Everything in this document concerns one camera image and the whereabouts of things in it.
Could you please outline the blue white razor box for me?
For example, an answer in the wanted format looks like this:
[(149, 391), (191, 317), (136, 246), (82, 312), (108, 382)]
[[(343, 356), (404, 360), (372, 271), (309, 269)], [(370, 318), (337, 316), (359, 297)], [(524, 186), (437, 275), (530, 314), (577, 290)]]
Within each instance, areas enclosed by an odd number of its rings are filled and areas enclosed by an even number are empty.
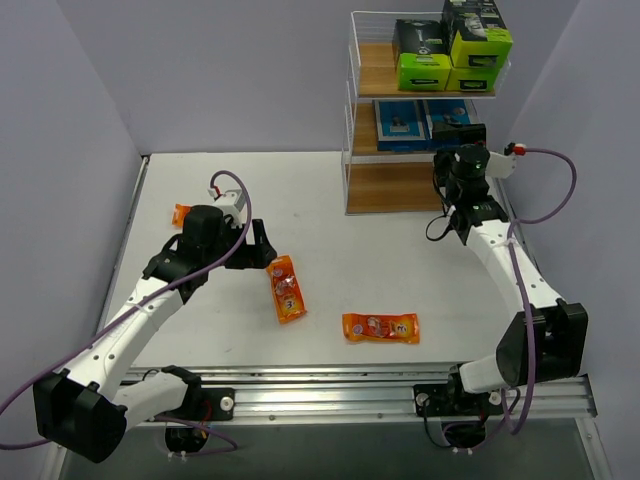
[(429, 137), (417, 101), (373, 101), (377, 149), (381, 152), (426, 151)]

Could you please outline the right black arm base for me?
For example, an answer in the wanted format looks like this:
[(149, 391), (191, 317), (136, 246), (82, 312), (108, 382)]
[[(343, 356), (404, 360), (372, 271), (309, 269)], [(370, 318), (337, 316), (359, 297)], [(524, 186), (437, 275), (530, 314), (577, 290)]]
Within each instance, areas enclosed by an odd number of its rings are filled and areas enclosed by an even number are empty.
[(418, 417), (461, 416), (462, 407), (445, 384), (415, 384), (412, 387)]

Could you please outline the orange razor bag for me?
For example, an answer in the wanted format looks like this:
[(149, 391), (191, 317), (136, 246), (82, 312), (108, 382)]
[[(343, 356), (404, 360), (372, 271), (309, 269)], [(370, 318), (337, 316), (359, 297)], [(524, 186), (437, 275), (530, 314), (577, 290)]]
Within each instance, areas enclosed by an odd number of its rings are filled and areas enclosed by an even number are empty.
[(414, 313), (376, 315), (346, 313), (342, 315), (344, 337), (352, 343), (419, 344), (420, 326)]
[(291, 323), (307, 313), (294, 264), (289, 255), (277, 257), (266, 269), (278, 322)]
[(191, 211), (190, 205), (175, 204), (172, 214), (171, 223), (173, 226), (181, 228), (184, 224), (186, 215)]

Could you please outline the tall green black razor box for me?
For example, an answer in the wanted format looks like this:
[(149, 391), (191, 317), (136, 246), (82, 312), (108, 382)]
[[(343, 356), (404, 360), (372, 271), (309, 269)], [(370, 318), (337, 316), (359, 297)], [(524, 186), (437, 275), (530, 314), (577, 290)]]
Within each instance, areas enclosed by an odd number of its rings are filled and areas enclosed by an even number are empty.
[(501, 73), (497, 67), (452, 67), (446, 82), (447, 92), (490, 92)]

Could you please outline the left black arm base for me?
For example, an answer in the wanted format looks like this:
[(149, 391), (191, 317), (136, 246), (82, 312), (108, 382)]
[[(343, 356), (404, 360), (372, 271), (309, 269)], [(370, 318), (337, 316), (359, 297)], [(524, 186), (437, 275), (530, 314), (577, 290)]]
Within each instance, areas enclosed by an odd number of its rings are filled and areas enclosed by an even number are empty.
[(234, 417), (236, 391), (228, 387), (204, 388), (201, 393), (201, 412), (197, 419), (202, 422), (230, 421)]

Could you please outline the aluminium mounting rail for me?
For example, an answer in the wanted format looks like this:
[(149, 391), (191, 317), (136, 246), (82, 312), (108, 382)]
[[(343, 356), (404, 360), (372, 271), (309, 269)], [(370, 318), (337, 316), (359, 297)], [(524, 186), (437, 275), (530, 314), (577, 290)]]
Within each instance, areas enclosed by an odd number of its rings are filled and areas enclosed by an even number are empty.
[(235, 390), (234, 425), (262, 426), (414, 422), (413, 387), (443, 384), (449, 368), (412, 363), (190, 370), (206, 387)]

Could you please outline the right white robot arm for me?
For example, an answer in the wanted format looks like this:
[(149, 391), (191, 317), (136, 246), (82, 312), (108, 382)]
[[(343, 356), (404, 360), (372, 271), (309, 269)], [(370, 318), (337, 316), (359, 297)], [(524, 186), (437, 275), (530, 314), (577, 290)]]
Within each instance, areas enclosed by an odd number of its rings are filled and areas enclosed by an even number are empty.
[(439, 145), (433, 186), (448, 221), (445, 230), (480, 260), (511, 317), (494, 353), (450, 374), (445, 403), (464, 413), (492, 391), (577, 376), (588, 314), (543, 278), (516, 238), (516, 221), (489, 192), (490, 179), (511, 175), (527, 148), (511, 143), (502, 153), (489, 151), (482, 124), (438, 122), (432, 139)]

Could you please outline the small black green razor box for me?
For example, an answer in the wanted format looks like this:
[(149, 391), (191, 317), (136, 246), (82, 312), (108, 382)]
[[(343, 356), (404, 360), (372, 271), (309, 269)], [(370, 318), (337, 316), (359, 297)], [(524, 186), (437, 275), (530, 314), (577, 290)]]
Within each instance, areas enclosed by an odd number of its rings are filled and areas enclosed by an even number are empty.
[(513, 38), (495, 1), (445, 1), (441, 23), (454, 68), (501, 68)]

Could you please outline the black green razor pack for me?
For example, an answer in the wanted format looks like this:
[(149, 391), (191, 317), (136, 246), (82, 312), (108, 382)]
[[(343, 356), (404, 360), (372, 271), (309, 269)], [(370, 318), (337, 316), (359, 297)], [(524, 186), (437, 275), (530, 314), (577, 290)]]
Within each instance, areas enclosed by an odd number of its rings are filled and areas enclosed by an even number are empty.
[(445, 90), (451, 61), (439, 21), (397, 19), (392, 49), (400, 91)]

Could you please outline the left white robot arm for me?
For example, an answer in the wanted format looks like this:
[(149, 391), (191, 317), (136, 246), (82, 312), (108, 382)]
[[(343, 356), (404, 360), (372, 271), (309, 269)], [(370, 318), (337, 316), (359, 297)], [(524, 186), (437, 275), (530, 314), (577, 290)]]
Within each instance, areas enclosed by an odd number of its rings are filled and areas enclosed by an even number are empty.
[(121, 385), (133, 361), (203, 286), (211, 270), (264, 269), (276, 258), (262, 220), (197, 205), (142, 272), (127, 302), (90, 346), (33, 385), (38, 433), (100, 463), (125, 433), (156, 416), (193, 427), (205, 415), (202, 380), (175, 365)]

